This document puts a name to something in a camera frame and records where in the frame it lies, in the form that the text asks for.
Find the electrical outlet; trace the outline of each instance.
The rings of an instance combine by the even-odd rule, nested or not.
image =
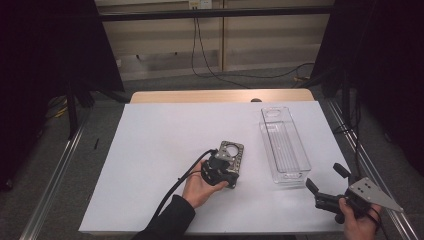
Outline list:
[[[200,0],[189,0],[188,9],[200,9]]]
[[[212,9],[212,0],[200,0],[200,9]]]

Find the metal frame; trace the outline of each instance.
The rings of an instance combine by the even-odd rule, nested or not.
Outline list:
[[[386,186],[382,177],[380,176],[374,164],[372,163],[371,158],[368,156],[367,152],[365,151],[364,146],[360,142],[358,142],[358,147],[356,148],[357,136],[353,131],[347,131],[348,128],[344,124],[342,110],[340,106],[337,104],[337,102],[334,99],[329,99],[327,101],[338,124],[342,126],[342,130],[346,130],[344,135],[348,143],[352,147],[352,150],[355,151],[355,149],[358,149],[358,156],[360,159],[360,163],[362,168],[365,170],[367,176],[373,182],[375,182],[387,195],[389,195],[393,200],[396,201],[395,197],[390,192],[389,188]],[[393,223],[395,224],[396,228],[398,229],[400,235],[402,236],[402,239],[408,239],[408,240],[420,239],[418,235],[415,233],[412,227],[412,224],[409,222],[409,219],[405,213],[396,212],[391,209],[386,209],[386,211],[388,215],[390,216],[390,218],[392,219]]]
[[[62,179],[66,173],[66,169],[68,168],[68,165],[74,155],[75,149],[78,146],[85,125],[88,122],[88,117],[91,112],[91,108],[83,108],[82,111],[83,113],[80,115],[81,124],[76,130],[73,138],[68,140],[68,143],[66,144],[65,150],[59,160],[59,163],[57,164],[56,169],[53,172],[50,182],[44,190],[44,193],[40,198],[37,207],[32,213],[30,220],[25,226],[25,229],[22,232],[21,237],[19,238],[20,240],[37,239],[38,234],[40,233],[40,230],[47,217],[47,214],[49,213],[50,207],[53,204],[54,197],[59,190],[60,183],[62,182]]]

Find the wall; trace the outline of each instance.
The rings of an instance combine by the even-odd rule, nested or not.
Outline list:
[[[214,0],[213,8],[268,8],[332,5],[333,0]],[[186,10],[188,1],[97,0],[100,13]],[[328,15],[199,19],[208,63],[216,70],[293,67],[314,62]],[[131,55],[190,55],[193,19],[105,22],[117,58]],[[200,51],[200,42],[196,42]]]

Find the metal rod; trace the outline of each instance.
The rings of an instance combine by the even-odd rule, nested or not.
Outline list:
[[[334,100],[328,100],[328,104],[330,106],[331,111],[334,114],[334,117],[336,118],[338,124],[340,126],[345,126],[340,106],[335,102]],[[378,173],[377,169],[375,168],[374,164],[371,161],[371,158],[368,156],[367,152],[365,151],[365,148],[363,145],[358,142],[358,148],[356,148],[356,134],[352,131],[346,131],[345,137],[352,147],[352,150],[355,151],[355,149],[358,149],[359,151],[359,159],[361,160],[361,165],[366,171],[367,175],[373,180],[387,195],[389,195],[392,199],[395,200],[393,194],[390,192],[389,188],[386,186],[386,184],[383,181],[383,178]],[[419,239],[418,235],[415,233],[411,223],[409,222],[406,214],[404,213],[398,213],[396,211],[386,209],[388,215],[392,219],[393,223],[395,224],[396,228],[399,231],[399,234],[402,236],[402,239],[407,240],[417,240]]]
[[[30,220],[28,221],[20,237],[20,240],[37,239],[38,234],[40,233],[41,228],[44,224],[44,220],[46,219],[50,207],[53,204],[54,196],[59,190],[59,186],[63,179],[63,176],[65,175],[66,169],[68,168],[68,165],[71,162],[72,156],[75,152],[75,149],[78,146],[85,124],[87,123],[90,111],[91,109],[85,110],[81,114],[81,125],[75,132],[73,138],[68,140],[66,148],[59,160],[59,163],[56,166],[55,171],[53,172],[50,182],[47,185],[40,201],[38,202],[38,205],[34,210]]]
[[[132,13],[106,13],[100,14],[101,21],[132,21],[132,20],[157,20],[157,19],[182,19],[182,18],[216,18],[216,17],[248,17],[248,16],[273,16],[273,15],[306,15],[329,14],[342,10],[334,6],[317,7],[288,7],[288,8],[251,8],[251,9],[202,9],[178,10],[160,12],[132,12]]]

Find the hand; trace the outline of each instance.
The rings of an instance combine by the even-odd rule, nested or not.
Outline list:
[[[193,208],[202,206],[208,198],[216,191],[219,191],[228,185],[228,182],[223,181],[215,186],[211,186],[203,180],[200,175],[201,165],[205,160],[200,161],[191,171],[188,176],[186,185],[183,191],[183,198],[190,203]]]
[[[353,209],[346,204],[345,198],[339,199],[339,207],[345,216],[344,234],[348,240],[373,240],[377,226],[368,217],[355,219]],[[375,204],[371,205],[374,210],[380,212],[381,207]],[[378,221],[377,213],[373,210],[368,212],[371,217]]]

